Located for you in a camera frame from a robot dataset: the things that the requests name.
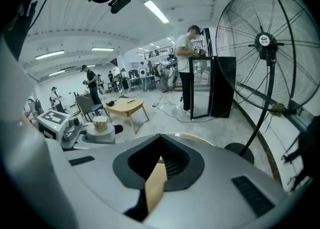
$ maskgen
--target round black base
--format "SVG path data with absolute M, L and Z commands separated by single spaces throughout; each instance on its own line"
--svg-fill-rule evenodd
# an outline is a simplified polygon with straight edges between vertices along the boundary
M 245 147 L 245 145 L 242 143 L 230 143 L 224 149 L 227 149 L 227 150 L 239 155 L 244 147 Z M 251 164 L 255 164 L 254 155 L 249 148 L 245 151 L 242 158 L 244 158 L 245 160 L 247 160 Z

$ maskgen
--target white ceiling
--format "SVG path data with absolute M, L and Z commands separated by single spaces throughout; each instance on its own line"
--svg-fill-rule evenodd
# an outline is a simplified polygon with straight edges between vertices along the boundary
M 132 0 L 119 13 L 111 14 L 107 3 L 48 0 L 28 32 L 19 62 L 41 80 L 66 67 L 103 65 L 133 48 L 184 33 L 192 24 L 213 25 L 215 0 L 152 0 L 168 18 L 167 24 L 148 10 L 145 1 Z M 39 0 L 36 15 L 43 2 Z M 114 48 L 114 52 L 91 51 L 94 47 Z M 62 55 L 35 60 L 61 50 Z

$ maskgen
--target wooden table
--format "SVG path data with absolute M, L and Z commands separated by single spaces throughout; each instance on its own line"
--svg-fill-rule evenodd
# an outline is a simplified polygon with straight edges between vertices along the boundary
M 144 102 L 142 99 L 138 99 L 138 98 L 119 98 L 114 102 L 114 106 L 107 106 L 105 105 L 104 108 L 110 118 L 110 122 L 112 122 L 111 120 L 111 116 L 110 114 L 115 114 L 118 115 L 120 117 L 123 117 L 125 119 L 129 118 L 130 122 L 131 122 L 131 126 L 133 128 L 133 131 L 135 134 L 137 134 L 138 130 L 135 129 L 135 125 L 134 122 L 132 120 L 131 115 L 133 113 L 135 113 L 136 111 L 138 111 L 140 108 L 142 108 L 145 116 L 146 116 L 146 121 L 149 121 L 149 117 L 147 115 L 147 112 L 144 108 Z

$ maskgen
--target ceiling light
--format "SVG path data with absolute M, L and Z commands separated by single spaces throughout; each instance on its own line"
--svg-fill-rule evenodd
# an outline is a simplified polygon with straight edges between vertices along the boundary
M 57 51 L 57 52 L 48 53 L 48 54 L 45 54 L 45 55 L 38 55 L 38 56 L 35 57 L 35 60 L 45 59 L 45 58 L 56 56 L 56 55 L 61 55 L 63 53 L 65 53 L 65 52 L 63 50 L 61 50 L 61 51 Z
M 144 3 L 144 5 L 151 10 L 164 24 L 169 23 L 169 20 L 166 16 L 161 12 L 161 10 L 154 4 L 152 0 L 148 0 Z
M 114 51 L 114 48 L 102 48 L 102 47 L 93 47 L 92 51 Z
M 64 73 L 64 72 L 65 72 L 65 70 L 57 71 L 57 72 L 49 74 L 49 76 L 54 76 L 54 75 L 61 74 L 61 73 Z

